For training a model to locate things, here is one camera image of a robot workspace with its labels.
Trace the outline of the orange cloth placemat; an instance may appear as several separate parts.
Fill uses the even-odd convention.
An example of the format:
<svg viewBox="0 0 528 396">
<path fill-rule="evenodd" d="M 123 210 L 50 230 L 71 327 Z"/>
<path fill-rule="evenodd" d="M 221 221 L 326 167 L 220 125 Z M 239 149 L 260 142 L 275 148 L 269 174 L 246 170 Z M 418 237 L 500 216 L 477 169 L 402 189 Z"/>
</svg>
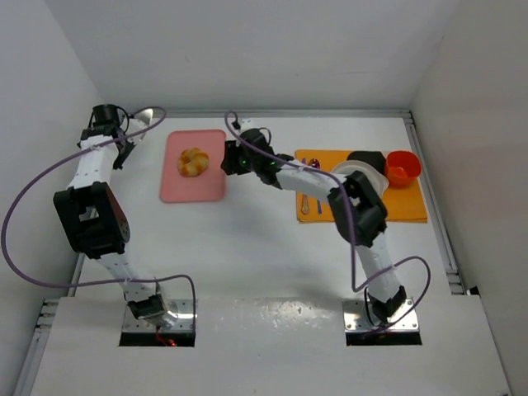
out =
<svg viewBox="0 0 528 396">
<path fill-rule="evenodd" d="M 297 149 L 295 158 L 309 162 L 316 158 L 325 172 L 332 169 L 341 162 L 347 160 L 347 156 L 353 151 L 346 150 L 324 150 L 324 149 Z M 327 204 L 322 203 L 323 213 L 318 215 L 316 199 L 309 198 L 309 214 L 301 213 L 301 193 L 296 194 L 296 214 L 300 223 L 327 223 L 333 221 L 332 212 Z M 406 188 L 389 187 L 383 194 L 382 201 L 388 210 L 388 221 L 426 223 L 428 220 L 422 189 L 419 181 L 414 181 Z"/>
</svg>

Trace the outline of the golden knotted bread roll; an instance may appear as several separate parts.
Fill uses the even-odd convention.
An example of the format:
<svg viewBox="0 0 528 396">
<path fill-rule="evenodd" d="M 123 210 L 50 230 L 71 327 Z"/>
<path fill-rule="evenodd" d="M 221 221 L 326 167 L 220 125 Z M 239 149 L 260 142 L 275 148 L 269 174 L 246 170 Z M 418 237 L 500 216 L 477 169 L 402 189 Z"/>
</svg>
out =
<svg viewBox="0 0 528 396">
<path fill-rule="evenodd" d="M 209 163 L 208 153 L 200 148 L 189 148 L 181 153 L 177 169 L 183 177 L 198 177 L 208 169 Z"/>
</svg>

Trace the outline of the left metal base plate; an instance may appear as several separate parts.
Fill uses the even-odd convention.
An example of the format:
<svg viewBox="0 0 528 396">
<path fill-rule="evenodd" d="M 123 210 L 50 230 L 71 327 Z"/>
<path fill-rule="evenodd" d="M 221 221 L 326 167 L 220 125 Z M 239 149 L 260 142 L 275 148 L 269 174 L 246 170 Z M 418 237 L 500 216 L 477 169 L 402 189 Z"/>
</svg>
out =
<svg viewBox="0 0 528 396">
<path fill-rule="evenodd" d="M 191 299 L 167 299 L 166 313 L 156 322 L 149 322 L 134 317 L 130 309 L 125 310 L 121 331 L 123 333 L 154 333 L 159 327 L 164 333 L 193 333 L 193 314 Z"/>
</svg>

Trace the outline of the iridescent spoon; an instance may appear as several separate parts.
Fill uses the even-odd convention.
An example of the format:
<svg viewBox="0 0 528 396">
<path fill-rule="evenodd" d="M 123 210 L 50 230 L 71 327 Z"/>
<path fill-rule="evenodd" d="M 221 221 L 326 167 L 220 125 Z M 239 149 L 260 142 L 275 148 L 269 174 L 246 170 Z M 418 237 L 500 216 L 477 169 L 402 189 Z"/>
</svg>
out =
<svg viewBox="0 0 528 396">
<path fill-rule="evenodd" d="M 316 158 L 311 158 L 309 160 L 309 166 L 319 169 L 320 168 L 320 162 Z M 317 213 L 318 215 L 321 215 L 323 213 L 322 203 L 320 200 L 316 200 L 317 203 Z"/>
</svg>

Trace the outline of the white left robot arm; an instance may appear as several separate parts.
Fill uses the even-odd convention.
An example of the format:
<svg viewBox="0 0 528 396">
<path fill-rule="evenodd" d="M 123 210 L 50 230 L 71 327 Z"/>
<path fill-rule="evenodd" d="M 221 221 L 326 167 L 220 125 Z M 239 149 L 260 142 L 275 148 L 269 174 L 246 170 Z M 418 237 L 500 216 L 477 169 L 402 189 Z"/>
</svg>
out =
<svg viewBox="0 0 528 396">
<path fill-rule="evenodd" d="M 167 307 L 157 282 L 149 283 L 129 263 L 125 249 L 130 226 L 110 187 L 111 174 L 145 136 L 154 109 L 128 114 L 122 107 L 102 104 L 92 108 L 88 127 L 81 133 L 80 157 L 73 180 L 54 194 L 54 207 L 75 252 L 106 268 L 123 290 L 135 319 L 159 326 Z"/>
</svg>

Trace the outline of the iridescent table knife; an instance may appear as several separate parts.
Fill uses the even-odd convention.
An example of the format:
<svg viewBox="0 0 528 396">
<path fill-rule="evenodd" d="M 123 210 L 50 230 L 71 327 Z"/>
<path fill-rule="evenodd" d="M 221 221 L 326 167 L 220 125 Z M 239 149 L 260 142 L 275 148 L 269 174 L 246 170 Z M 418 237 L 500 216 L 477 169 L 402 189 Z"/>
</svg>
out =
<svg viewBox="0 0 528 396">
<path fill-rule="evenodd" d="M 309 212 L 310 212 L 310 209 L 309 209 L 309 198 L 306 194 L 303 194 L 302 195 L 302 200 L 301 200 L 301 213 L 303 215 L 308 215 Z"/>
</svg>

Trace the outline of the steel cake server wooden handle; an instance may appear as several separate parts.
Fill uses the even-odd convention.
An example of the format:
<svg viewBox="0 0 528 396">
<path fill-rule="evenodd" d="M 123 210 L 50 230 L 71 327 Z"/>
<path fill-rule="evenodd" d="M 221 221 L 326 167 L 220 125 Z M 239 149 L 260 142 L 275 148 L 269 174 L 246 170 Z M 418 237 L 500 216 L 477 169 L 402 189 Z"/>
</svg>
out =
<svg viewBox="0 0 528 396">
<path fill-rule="evenodd" d="M 130 114 L 130 130 L 151 130 L 164 121 L 164 118 L 155 117 L 154 108 L 145 108 Z"/>
</svg>

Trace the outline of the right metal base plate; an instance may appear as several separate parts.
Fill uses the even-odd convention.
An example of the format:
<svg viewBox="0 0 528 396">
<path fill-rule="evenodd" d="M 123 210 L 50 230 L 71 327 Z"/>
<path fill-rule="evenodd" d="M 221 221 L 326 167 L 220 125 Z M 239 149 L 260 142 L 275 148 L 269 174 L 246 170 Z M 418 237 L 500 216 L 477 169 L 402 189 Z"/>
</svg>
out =
<svg viewBox="0 0 528 396">
<path fill-rule="evenodd" d="M 364 299 L 345 299 L 342 301 L 344 330 L 347 334 L 363 334 L 381 328 L 385 332 L 417 332 L 419 322 L 413 300 L 406 302 L 389 317 L 387 323 L 377 318 L 370 301 Z"/>
</svg>

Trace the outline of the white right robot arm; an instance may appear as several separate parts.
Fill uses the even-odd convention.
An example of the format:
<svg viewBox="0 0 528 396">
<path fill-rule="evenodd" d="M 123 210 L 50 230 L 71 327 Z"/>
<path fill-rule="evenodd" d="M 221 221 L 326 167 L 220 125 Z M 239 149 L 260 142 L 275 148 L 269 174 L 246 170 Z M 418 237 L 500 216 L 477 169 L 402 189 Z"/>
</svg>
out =
<svg viewBox="0 0 528 396">
<path fill-rule="evenodd" d="M 387 325 L 407 295 L 395 274 L 384 238 L 386 210 L 367 176 L 324 172 L 286 154 L 274 153 L 258 129 L 245 130 L 224 143 L 221 168 L 227 175 L 255 173 L 264 184 L 312 196 L 327 204 L 337 231 L 359 257 L 371 309 Z"/>
</svg>

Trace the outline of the white plate blue swirl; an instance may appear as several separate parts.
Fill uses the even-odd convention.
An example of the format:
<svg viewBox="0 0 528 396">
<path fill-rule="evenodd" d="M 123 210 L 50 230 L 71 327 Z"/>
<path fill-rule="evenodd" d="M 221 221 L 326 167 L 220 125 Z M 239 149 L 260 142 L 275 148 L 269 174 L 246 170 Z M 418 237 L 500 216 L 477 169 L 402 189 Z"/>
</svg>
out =
<svg viewBox="0 0 528 396">
<path fill-rule="evenodd" d="M 346 160 L 332 169 L 332 173 L 342 175 L 351 175 L 354 172 L 362 172 L 380 197 L 389 187 L 389 181 L 384 175 L 368 163 L 360 160 Z"/>
</svg>

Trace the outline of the metal base plate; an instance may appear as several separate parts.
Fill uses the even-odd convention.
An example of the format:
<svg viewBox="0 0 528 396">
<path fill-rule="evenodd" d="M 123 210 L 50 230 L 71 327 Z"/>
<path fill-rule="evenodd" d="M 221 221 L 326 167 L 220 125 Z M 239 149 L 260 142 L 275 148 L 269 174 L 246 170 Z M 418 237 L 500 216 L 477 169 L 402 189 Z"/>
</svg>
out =
<svg viewBox="0 0 528 396">
<path fill-rule="evenodd" d="M 387 323 L 377 318 L 370 301 L 364 299 L 345 299 L 342 301 L 344 330 L 347 334 L 363 334 L 381 328 L 385 332 L 417 332 L 419 322 L 413 300 L 406 302 L 389 317 Z"/>
<path fill-rule="evenodd" d="M 154 333 L 159 327 L 164 333 L 193 333 L 193 314 L 191 299 L 167 299 L 166 313 L 156 322 L 149 322 L 134 317 L 130 309 L 125 310 L 121 331 L 123 333 Z"/>
</svg>

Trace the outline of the pink rectangular tray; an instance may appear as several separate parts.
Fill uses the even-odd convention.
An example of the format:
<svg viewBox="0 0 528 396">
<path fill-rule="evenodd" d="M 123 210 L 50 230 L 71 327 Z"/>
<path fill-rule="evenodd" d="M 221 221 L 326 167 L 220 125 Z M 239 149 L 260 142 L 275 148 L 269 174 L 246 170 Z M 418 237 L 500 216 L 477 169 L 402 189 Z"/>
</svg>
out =
<svg viewBox="0 0 528 396">
<path fill-rule="evenodd" d="M 160 186 L 160 199 L 165 203 L 218 201 L 224 198 L 225 132 L 222 130 L 177 130 L 166 140 Z M 183 152 L 197 148 L 209 157 L 208 167 L 198 176 L 183 176 L 177 163 Z"/>
</svg>

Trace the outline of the black coaster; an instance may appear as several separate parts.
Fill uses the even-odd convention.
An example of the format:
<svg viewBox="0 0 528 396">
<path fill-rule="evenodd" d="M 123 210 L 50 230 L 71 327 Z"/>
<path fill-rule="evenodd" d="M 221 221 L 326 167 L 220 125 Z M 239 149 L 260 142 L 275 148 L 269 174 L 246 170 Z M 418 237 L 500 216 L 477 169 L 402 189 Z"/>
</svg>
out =
<svg viewBox="0 0 528 396">
<path fill-rule="evenodd" d="M 384 174 L 386 157 L 380 151 L 356 150 L 351 152 L 346 160 L 362 161 L 372 166 L 378 173 Z"/>
</svg>

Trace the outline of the orange cup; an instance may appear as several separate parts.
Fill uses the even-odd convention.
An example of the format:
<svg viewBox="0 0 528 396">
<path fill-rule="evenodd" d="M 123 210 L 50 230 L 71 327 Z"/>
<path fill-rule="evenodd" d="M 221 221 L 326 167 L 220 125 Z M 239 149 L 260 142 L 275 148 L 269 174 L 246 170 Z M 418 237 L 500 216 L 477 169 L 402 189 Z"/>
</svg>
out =
<svg viewBox="0 0 528 396">
<path fill-rule="evenodd" d="M 415 153 L 398 150 L 387 155 L 384 175 L 391 187 L 404 188 L 410 186 L 421 174 L 422 164 Z"/>
</svg>

